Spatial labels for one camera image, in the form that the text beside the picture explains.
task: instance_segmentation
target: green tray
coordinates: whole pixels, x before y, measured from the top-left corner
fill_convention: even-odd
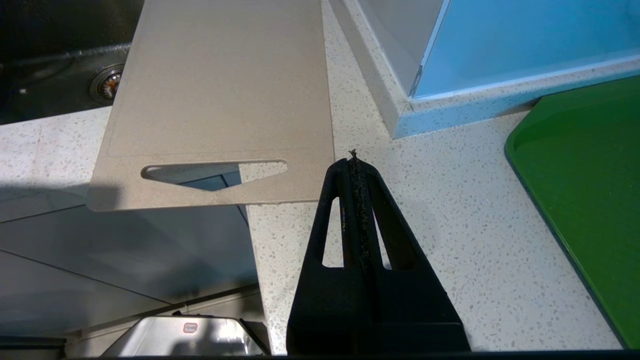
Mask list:
[[[629,348],[640,348],[640,77],[550,95],[505,153]]]

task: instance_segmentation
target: sink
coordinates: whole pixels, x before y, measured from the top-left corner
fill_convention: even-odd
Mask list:
[[[0,1],[0,125],[111,105],[142,6]]]

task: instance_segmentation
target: countertop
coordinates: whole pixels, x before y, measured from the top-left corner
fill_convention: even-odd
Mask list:
[[[620,348],[504,156],[526,114],[392,141],[326,1],[323,19],[336,158],[357,149],[380,171],[472,348]],[[84,203],[109,112],[0,127],[0,222]],[[243,165],[241,175],[270,170]],[[271,346],[283,354],[316,203],[247,210]],[[336,230],[330,224],[332,266],[341,263]]]

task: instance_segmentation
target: sink drain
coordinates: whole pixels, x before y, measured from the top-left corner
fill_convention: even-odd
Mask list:
[[[124,64],[114,64],[98,70],[89,81],[89,96],[102,105],[112,105],[118,92]]]

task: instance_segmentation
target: beige cutting board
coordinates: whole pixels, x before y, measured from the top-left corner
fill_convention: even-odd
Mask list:
[[[153,166],[284,161],[208,192]],[[334,161],[319,1],[147,0],[88,193],[95,211],[317,200]]]

